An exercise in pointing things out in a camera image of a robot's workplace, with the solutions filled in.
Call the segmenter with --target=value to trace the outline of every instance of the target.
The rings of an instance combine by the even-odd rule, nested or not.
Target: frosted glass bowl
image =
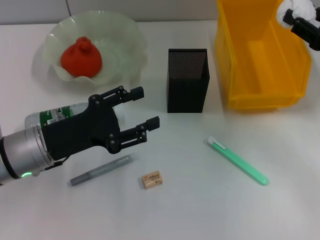
[[[94,77],[75,77],[61,67],[63,52],[79,37],[87,37],[98,48],[102,69]],[[147,41],[138,24],[119,13],[86,11],[58,23],[44,42],[43,57],[60,79],[102,85],[137,76],[145,60]]]

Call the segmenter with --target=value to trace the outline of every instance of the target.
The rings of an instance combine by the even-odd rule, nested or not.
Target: green led light
[[[22,174],[22,178],[24,178],[25,176],[28,176],[28,175],[31,175],[32,174],[32,172],[26,172],[26,173],[24,173],[24,174]]]

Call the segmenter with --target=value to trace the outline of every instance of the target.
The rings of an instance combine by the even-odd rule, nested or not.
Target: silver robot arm
[[[69,156],[94,146],[116,154],[147,141],[147,131],[160,127],[153,117],[131,129],[120,131],[113,107],[144,97],[142,87],[126,91],[122,86],[89,97],[87,109],[73,117],[44,127],[35,126],[11,135],[0,135],[0,186],[26,173],[61,166]]]

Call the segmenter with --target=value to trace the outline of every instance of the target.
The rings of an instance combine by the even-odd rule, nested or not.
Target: red object
[[[79,37],[61,56],[61,66],[75,77],[92,78],[102,67],[99,50],[85,36]]]

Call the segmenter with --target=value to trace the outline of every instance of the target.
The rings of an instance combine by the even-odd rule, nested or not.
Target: wall
[[[214,20],[216,0],[68,0],[71,14],[106,10],[136,21]]]
[[[72,15],[107,10],[136,21],[217,19],[216,0],[0,0],[0,25],[58,23],[68,6]]]
[[[58,23],[68,18],[66,0],[0,0],[0,24]]]

